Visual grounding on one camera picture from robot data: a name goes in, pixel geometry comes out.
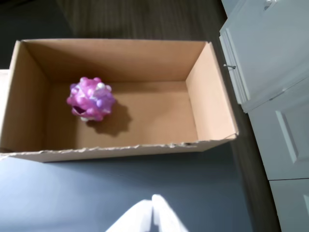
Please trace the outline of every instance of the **toy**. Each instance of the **toy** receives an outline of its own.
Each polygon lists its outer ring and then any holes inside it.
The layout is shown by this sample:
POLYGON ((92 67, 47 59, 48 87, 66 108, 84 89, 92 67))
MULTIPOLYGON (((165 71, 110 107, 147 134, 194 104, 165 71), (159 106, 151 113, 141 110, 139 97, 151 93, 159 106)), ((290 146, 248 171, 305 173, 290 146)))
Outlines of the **toy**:
POLYGON ((80 116, 82 121, 101 121, 111 113, 116 102, 111 91, 112 88, 103 84, 98 77, 82 77, 79 83, 70 86, 67 103, 72 106, 72 113, 80 116))

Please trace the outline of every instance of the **dark wood floor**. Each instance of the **dark wood floor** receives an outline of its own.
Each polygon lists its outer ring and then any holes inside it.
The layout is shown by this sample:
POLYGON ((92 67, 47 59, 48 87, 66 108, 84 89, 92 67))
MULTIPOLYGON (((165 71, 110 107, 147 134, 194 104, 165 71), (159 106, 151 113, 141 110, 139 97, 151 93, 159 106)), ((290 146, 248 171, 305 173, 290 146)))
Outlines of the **dark wood floor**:
POLYGON ((220 0, 57 0, 75 37, 202 40, 213 43, 239 126, 231 143, 256 232, 281 231, 249 118, 236 102, 219 30, 220 0))

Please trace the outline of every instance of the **box wall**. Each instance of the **box wall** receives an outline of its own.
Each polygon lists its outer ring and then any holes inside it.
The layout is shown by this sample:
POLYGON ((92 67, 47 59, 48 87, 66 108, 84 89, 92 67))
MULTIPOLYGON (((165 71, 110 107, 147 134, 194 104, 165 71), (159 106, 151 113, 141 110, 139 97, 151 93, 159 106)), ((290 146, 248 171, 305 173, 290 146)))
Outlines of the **box wall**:
POLYGON ((178 145, 153 145, 153 146, 133 146, 133 147, 110 147, 106 149, 91 148, 80 150, 65 150, 65 151, 44 151, 31 152, 24 154, 13 154, 13 157, 33 160, 37 162, 55 162, 64 160, 88 160, 102 159, 112 157, 167 154, 167 153, 182 153, 182 152, 198 152, 211 149, 212 147, 229 142, 231 139, 219 141, 203 141, 192 144, 178 145))
POLYGON ((77 82, 184 81, 205 42, 57 39, 25 41, 48 77, 77 82))
POLYGON ((199 140, 221 140, 238 133, 211 43, 205 45, 186 84, 199 140))
POLYGON ((15 45, 9 78, 0 147, 12 151, 40 150, 49 83, 23 43, 15 45))

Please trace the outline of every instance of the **open cardboard box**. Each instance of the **open cardboard box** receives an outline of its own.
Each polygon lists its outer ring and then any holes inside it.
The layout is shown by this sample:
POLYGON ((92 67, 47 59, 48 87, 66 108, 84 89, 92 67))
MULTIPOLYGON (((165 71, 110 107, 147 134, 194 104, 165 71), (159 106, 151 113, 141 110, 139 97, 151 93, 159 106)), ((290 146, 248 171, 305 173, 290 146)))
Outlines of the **open cardboard box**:
POLYGON ((211 43, 17 41, 2 81, 2 156, 49 162, 204 151, 238 133, 211 43), (85 123, 66 104, 83 76, 100 77, 117 99, 102 122, 85 123))

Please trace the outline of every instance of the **white cabinet door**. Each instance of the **white cabinet door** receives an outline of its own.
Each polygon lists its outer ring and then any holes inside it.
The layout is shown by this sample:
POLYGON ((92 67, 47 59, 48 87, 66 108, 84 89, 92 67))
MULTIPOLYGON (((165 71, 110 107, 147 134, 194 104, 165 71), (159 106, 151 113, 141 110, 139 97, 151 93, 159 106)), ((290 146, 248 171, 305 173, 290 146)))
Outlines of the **white cabinet door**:
POLYGON ((220 31, 233 86, 245 112, 309 72, 309 0, 240 0, 220 31))
POLYGON ((270 181, 282 232, 309 231, 309 179, 270 181))
POLYGON ((309 178, 309 78, 249 117, 268 179, 309 178))

